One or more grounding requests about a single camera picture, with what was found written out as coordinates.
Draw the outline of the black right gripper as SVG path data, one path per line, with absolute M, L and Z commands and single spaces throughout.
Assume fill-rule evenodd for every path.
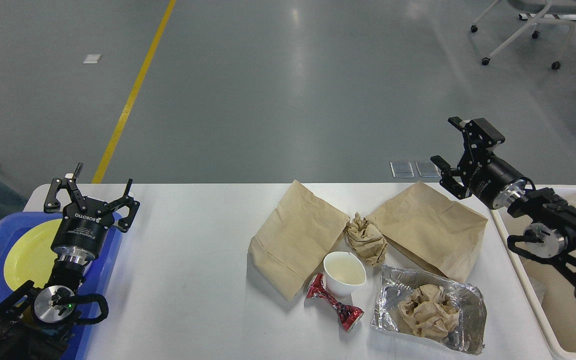
M 496 146 L 506 141 L 501 132 L 485 118 L 465 121 L 453 116 L 448 123 L 463 138 L 464 153 L 457 168 L 451 167 L 441 155 L 430 157 L 430 162 L 439 169 L 439 184 L 446 191 L 458 199 L 470 198 L 472 193 L 491 210 L 509 207 L 525 194 L 527 178 L 494 155 Z M 473 173 L 466 186 L 457 181 L 463 173 Z

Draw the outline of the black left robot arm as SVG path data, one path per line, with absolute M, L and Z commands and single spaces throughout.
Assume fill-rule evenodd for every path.
M 82 294 L 87 266 L 99 259 L 108 232 L 130 229 L 140 203 L 131 194 L 133 179 L 112 202 L 78 189 L 74 173 L 55 177 L 43 204 L 46 214 L 61 214 L 51 251 L 56 258 L 44 286 L 26 280 L 0 302 L 0 360 L 59 360 L 76 326 L 96 325 L 109 315 L 106 297 Z

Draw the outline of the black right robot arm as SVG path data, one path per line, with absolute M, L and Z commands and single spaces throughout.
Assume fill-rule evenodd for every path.
M 448 123 L 461 133 L 464 153 L 456 167 L 439 155 L 430 158 L 440 171 L 440 185 L 458 199 L 475 196 L 490 210 L 505 208 L 513 218 L 530 217 L 521 235 L 508 236 L 508 249 L 552 266 L 573 286 L 576 299 L 576 207 L 551 187 L 537 188 L 495 155 L 505 137 L 486 119 L 455 116 Z

